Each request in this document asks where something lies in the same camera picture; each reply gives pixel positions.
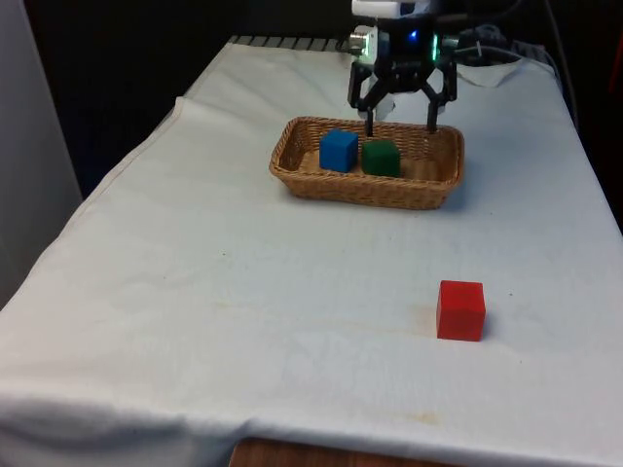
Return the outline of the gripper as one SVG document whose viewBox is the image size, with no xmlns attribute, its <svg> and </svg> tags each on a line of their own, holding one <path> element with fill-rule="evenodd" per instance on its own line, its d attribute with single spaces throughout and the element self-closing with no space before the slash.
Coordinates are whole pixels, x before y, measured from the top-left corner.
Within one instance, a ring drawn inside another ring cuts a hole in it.
<svg viewBox="0 0 623 467">
<path fill-rule="evenodd" d="M 458 97 L 458 70 L 454 61 L 442 61 L 434 65 L 437 58 L 436 20 L 432 15 L 411 18 L 390 18 L 381 20 L 381 65 L 393 63 L 423 64 L 420 89 L 428 98 L 426 127 L 429 132 L 437 131 L 439 109 Z M 435 91 L 428 78 L 435 70 L 442 75 L 442 88 Z M 361 93 L 365 81 L 375 79 L 366 94 Z M 351 108 L 364 114 L 365 134 L 374 133 L 374 112 L 379 103 L 393 92 L 395 77 L 393 75 L 377 77 L 374 69 L 353 62 L 350 66 L 348 83 L 348 104 Z"/>
</svg>

